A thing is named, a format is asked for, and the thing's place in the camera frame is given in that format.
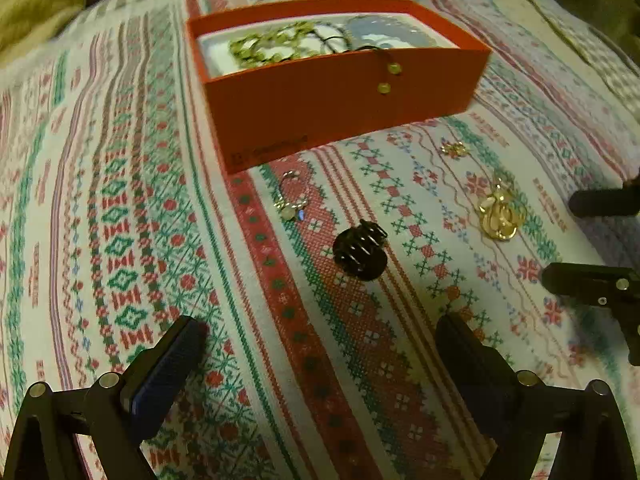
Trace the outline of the black claw hair clip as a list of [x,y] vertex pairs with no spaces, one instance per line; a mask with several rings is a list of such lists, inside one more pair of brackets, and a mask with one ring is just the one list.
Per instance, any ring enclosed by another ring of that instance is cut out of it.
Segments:
[[337,235],[332,246],[334,262],[353,278],[374,281],[387,266],[387,237],[377,223],[361,219],[358,226]]

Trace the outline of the ring earring with pearl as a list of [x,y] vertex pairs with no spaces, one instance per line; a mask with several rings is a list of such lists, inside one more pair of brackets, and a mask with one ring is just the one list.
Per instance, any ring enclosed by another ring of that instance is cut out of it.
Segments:
[[286,170],[278,181],[276,206],[284,222],[303,222],[309,204],[307,179],[297,170]]

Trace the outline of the red jewelry box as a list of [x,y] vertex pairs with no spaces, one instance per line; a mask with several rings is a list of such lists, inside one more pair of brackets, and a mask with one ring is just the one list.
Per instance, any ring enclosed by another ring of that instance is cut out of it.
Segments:
[[[363,49],[213,75],[198,44],[287,18],[413,18],[446,47]],[[186,38],[229,174],[358,134],[458,114],[488,62],[483,41],[410,0],[290,0],[189,18]]]

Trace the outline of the small gold flower earring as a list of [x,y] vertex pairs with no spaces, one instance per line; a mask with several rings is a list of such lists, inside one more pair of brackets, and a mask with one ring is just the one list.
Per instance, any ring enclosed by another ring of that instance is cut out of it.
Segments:
[[458,159],[469,155],[469,150],[462,142],[445,142],[439,151],[448,157]]

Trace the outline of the patterned embroidered cloth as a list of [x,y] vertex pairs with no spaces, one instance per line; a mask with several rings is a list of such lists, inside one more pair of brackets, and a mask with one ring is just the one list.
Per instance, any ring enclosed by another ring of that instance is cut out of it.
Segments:
[[[620,328],[539,274],[638,266],[637,220],[582,223],[566,203],[638,172],[639,107],[530,0],[413,0],[490,47],[465,112],[228,177],[186,21],[273,1],[105,0],[2,72],[2,440],[33,382],[88,387],[190,314],[206,355],[144,447],[160,478],[476,479],[494,447],[435,348],[449,309],[550,385],[607,382],[637,442]],[[303,222],[274,206],[286,170],[307,179]],[[508,242],[476,210],[495,178],[523,219]],[[370,282],[333,259],[361,219],[388,235]]]

